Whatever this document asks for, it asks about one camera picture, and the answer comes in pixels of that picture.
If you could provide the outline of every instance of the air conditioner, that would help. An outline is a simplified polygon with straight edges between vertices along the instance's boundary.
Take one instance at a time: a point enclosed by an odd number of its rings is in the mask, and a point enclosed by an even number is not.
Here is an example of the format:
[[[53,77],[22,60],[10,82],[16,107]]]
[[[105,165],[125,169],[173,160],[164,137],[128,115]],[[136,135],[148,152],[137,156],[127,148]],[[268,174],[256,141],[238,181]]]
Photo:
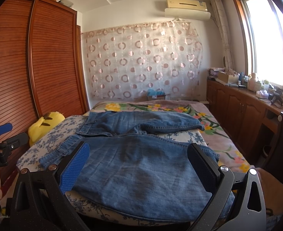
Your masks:
[[[205,2],[197,0],[167,0],[167,8],[165,9],[165,17],[187,18],[197,20],[209,20],[210,12],[208,12]]]

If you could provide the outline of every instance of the blue flower pattern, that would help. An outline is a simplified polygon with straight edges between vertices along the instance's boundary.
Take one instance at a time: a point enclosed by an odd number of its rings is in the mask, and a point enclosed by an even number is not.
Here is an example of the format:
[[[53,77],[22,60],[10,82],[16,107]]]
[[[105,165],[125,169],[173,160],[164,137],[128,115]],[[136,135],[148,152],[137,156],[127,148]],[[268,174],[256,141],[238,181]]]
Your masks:
[[[29,150],[18,160],[17,167],[21,170],[26,167],[31,172],[43,170],[39,163],[39,158],[52,152],[57,146],[62,143],[67,137],[73,135],[78,131],[87,119],[85,115],[75,115],[66,118],[54,129],[42,137],[35,145],[30,147]],[[179,131],[169,134],[158,134],[159,137],[174,140],[178,142],[195,142],[200,145],[206,146],[206,143],[197,129]],[[162,223],[148,222],[138,218],[132,218],[121,215],[106,209],[103,206],[89,201],[75,191],[66,192],[66,196],[74,209],[89,217],[101,219],[104,221],[111,221],[115,223],[127,225],[142,225],[142,226],[157,226]]]

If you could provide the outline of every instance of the louvered door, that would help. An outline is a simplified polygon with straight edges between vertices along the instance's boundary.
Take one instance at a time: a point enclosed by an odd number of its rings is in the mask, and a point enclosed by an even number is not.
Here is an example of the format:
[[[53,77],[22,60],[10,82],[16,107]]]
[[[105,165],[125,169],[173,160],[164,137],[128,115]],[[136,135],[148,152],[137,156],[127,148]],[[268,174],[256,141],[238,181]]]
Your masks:
[[[26,44],[32,8],[30,0],[6,0],[0,7],[0,125],[10,122],[13,130],[0,141],[37,120],[28,83]]]
[[[31,21],[33,89],[39,114],[83,114],[75,56],[75,14],[36,1]]]

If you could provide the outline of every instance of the metal screw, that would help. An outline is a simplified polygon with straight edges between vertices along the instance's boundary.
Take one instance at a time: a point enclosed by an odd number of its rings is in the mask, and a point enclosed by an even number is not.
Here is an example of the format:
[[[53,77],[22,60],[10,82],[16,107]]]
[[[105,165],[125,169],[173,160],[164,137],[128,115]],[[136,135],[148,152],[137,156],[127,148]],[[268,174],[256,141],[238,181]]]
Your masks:
[[[28,169],[27,169],[27,168],[23,168],[23,169],[21,170],[21,174],[26,174],[26,173],[27,173],[27,171],[28,171]]]
[[[57,168],[56,164],[49,165],[48,170],[55,170]]]
[[[229,168],[227,166],[221,166],[220,170],[224,171],[224,172],[227,172],[229,170]]]
[[[257,171],[256,171],[255,169],[251,168],[251,169],[250,169],[250,173],[251,173],[252,175],[256,175],[256,174],[257,174]]]

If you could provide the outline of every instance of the stuffed animal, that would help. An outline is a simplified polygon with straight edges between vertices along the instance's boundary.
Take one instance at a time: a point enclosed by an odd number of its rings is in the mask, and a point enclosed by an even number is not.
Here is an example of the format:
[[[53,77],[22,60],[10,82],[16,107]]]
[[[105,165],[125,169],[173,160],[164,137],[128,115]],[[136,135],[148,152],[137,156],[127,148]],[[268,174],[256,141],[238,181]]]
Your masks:
[[[59,112],[50,112],[42,116],[28,129],[29,145],[32,146],[33,144],[35,144],[64,119],[65,117]]]

